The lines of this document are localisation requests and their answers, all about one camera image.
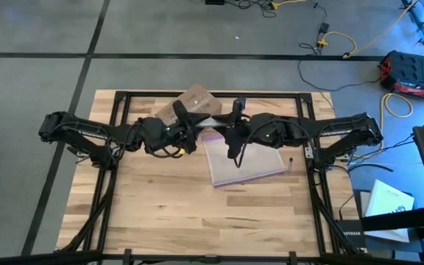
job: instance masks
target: gray floor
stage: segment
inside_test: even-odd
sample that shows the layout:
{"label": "gray floor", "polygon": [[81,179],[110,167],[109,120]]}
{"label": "gray floor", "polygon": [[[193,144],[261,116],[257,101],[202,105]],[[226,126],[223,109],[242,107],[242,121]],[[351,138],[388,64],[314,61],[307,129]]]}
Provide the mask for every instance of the gray floor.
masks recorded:
{"label": "gray floor", "polygon": [[[321,5],[327,9],[331,29],[353,36],[359,45],[400,14],[400,2],[395,0],[328,0]],[[0,1],[0,52],[86,52],[101,6],[101,0]],[[305,54],[297,44],[315,41],[322,16],[309,3],[283,6],[277,18],[268,19],[255,8],[206,7],[189,0],[112,0],[96,52]],[[419,38],[406,16],[362,54],[385,55],[393,49],[424,54],[416,44]],[[344,38],[333,36],[328,41],[324,54],[351,48]],[[54,146],[39,141],[37,131],[46,113],[68,109],[81,66],[82,59],[0,59],[0,257],[21,251],[54,152]],[[302,70],[316,85],[337,88],[376,79],[376,66],[303,62]],[[187,89],[195,83],[211,90],[314,91],[300,80],[295,61],[96,59],[76,114],[88,116],[97,89]],[[378,117],[384,93],[377,84],[334,92],[336,114],[368,112]],[[424,101],[412,102],[414,113],[407,119],[385,115],[387,145],[424,124]],[[396,112],[407,111],[398,99],[391,100],[391,106]],[[372,161],[384,163],[394,155],[399,157],[393,162],[394,173],[358,169],[353,187],[371,188],[378,178],[413,193],[417,207],[424,206],[424,170],[414,146],[387,151]],[[34,252],[54,249],[73,173],[74,156],[64,154]]]}

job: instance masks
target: wooden table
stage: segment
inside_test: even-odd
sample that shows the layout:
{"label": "wooden table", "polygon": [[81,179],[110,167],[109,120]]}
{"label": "wooden table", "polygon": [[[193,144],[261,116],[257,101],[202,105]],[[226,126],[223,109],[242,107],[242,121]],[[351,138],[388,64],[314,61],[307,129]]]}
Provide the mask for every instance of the wooden table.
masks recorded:
{"label": "wooden table", "polygon": [[[113,90],[96,92],[91,120],[109,122],[114,95]],[[317,119],[334,117],[321,93],[312,97]],[[132,98],[127,123],[152,116],[171,100]],[[220,100],[223,112],[230,112],[234,99]],[[244,112],[297,116],[294,99],[248,99]],[[322,138],[322,145],[336,139]],[[131,248],[135,254],[287,256],[295,251],[298,256],[319,255],[302,147],[279,149],[286,165],[289,157],[294,159],[290,174],[214,188],[204,146],[200,141],[197,146],[195,153],[181,159],[160,160],[143,150],[125,154],[110,212],[106,253],[121,254]],[[77,166],[57,248],[69,243],[88,218],[97,172],[89,161]],[[353,194],[347,173],[328,172],[328,186],[337,213]],[[358,218],[353,200],[342,213],[346,219]],[[322,223],[330,252],[328,227]]]}

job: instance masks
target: white book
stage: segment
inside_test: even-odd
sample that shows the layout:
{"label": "white book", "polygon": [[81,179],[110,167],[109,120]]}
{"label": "white book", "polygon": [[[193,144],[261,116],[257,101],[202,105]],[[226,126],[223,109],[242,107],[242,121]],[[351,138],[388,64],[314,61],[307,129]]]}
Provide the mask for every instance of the white book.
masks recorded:
{"label": "white book", "polygon": [[[414,197],[404,194],[380,180],[375,180],[369,199],[367,193],[361,193],[361,209],[364,216],[376,216],[385,213],[397,213],[413,209]],[[410,242],[409,232],[406,228],[396,230],[366,231],[367,236],[375,236],[383,239],[400,242]]]}

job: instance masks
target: cardboard box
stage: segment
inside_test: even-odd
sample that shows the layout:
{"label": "cardboard box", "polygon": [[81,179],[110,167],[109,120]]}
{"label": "cardboard box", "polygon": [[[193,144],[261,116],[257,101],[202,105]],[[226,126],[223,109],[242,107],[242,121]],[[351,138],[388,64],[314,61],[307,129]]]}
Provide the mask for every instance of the cardboard box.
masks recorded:
{"label": "cardboard box", "polygon": [[155,114],[155,117],[160,118],[166,125],[176,122],[177,117],[174,114],[173,102],[180,100],[188,112],[194,113],[210,113],[211,115],[222,114],[222,103],[212,96],[201,85],[193,85],[189,90],[182,93],[177,99],[168,103]]}

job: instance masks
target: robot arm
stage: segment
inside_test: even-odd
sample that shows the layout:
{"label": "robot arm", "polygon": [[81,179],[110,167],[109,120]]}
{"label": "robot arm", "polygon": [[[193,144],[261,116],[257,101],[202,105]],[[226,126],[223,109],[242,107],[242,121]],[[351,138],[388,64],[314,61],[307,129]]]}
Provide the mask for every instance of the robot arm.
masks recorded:
{"label": "robot arm", "polygon": [[[318,169],[328,168],[336,157],[352,152],[357,146],[374,146],[382,140],[376,121],[365,113],[320,121],[271,113],[249,117],[242,113],[245,102],[244,98],[236,99],[231,113],[210,116],[207,113],[189,113],[181,101],[176,101],[173,108],[178,120],[170,126],[158,118],[149,117],[134,124],[114,127],[56,112],[45,117],[38,134],[44,142],[65,141],[71,146],[68,148],[71,152],[88,155],[93,166],[103,169],[113,168],[125,151],[135,152],[142,144],[145,152],[154,156],[159,156],[155,154],[158,150],[167,152],[167,146],[178,148],[173,154],[167,152],[168,157],[178,158],[180,152],[190,154],[197,148],[197,136],[206,127],[212,127],[224,136],[230,159],[236,159],[245,144],[280,148],[300,146],[319,137],[345,135],[328,148],[313,148],[314,167]],[[86,137],[106,140],[107,147],[99,146]]]}

